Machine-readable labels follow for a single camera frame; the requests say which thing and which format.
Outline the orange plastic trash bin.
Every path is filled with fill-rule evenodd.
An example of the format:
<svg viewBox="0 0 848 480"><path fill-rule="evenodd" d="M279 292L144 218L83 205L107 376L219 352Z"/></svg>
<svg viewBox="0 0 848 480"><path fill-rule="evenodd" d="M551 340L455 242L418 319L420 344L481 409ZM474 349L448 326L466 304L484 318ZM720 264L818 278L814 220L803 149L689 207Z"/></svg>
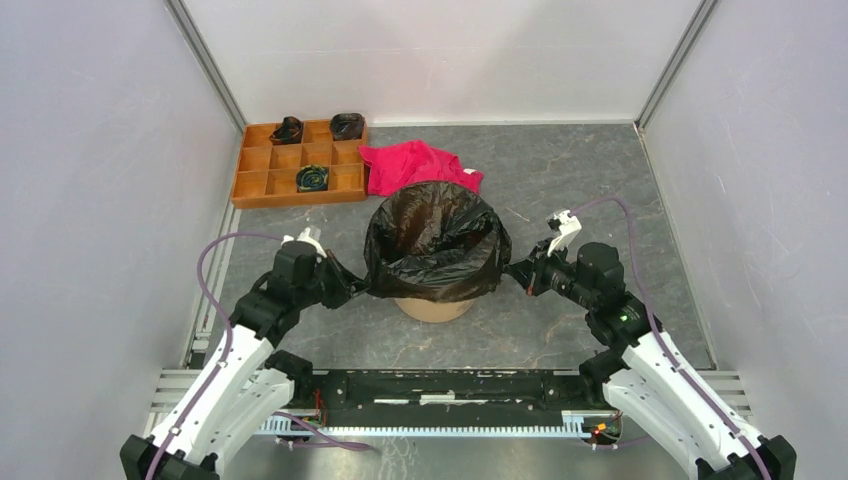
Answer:
<svg viewBox="0 0 848 480"><path fill-rule="evenodd" d="M433 302L415 298L396 298L396 305L411 318L425 323L444 323L462 316L475 300Z"/></svg>

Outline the black plastic trash bag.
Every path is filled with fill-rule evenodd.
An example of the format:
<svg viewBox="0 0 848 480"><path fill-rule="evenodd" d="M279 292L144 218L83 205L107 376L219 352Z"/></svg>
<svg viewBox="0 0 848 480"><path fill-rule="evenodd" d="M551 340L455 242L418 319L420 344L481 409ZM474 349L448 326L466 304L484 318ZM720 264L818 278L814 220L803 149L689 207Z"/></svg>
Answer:
<svg viewBox="0 0 848 480"><path fill-rule="evenodd" d="M455 183L424 181L378 206L363 256L371 295L451 303L497 289L512 240L480 195Z"/></svg>

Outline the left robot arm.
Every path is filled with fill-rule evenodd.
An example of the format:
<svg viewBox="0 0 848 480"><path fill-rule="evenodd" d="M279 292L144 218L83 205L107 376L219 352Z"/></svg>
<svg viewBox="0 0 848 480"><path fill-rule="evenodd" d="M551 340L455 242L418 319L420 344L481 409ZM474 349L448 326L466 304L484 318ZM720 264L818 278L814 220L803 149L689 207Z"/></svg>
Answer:
<svg viewBox="0 0 848 480"><path fill-rule="evenodd" d="M220 479L266 420L312 399L310 363L277 347L303 310L337 309L366 288L318 235L306 228L281 238L272 269L222 317L213 359L150 434L122 446L127 478Z"/></svg>

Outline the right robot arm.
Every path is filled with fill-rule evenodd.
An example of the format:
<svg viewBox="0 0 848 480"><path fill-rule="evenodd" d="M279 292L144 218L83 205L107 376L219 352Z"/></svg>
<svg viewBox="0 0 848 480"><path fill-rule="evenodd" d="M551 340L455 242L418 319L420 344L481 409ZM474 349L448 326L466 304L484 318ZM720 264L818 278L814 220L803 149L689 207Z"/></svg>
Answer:
<svg viewBox="0 0 848 480"><path fill-rule="evenodd" d="M791 479L797 453L781 435L764 436L685 359L645 304L627 291L616 248L565 250L538 243L505 267L529 296L554 292L584 308L606 351L579 367L577 392L591 408L607 404L635 421L691 479Z"/></svg>

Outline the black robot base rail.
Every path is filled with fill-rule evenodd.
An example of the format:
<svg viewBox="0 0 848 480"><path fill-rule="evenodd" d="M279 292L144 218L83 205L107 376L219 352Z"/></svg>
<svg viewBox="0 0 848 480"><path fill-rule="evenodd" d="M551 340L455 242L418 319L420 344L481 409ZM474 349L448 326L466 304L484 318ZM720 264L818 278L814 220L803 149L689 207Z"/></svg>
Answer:
<svg viewBox="0 0 848 480"><path fill-rule="evenodd" d="M602 352L576 370L301 368L286 407L324 427L561 427L566 414L611 410L603 386L624 367Z"/></svg>

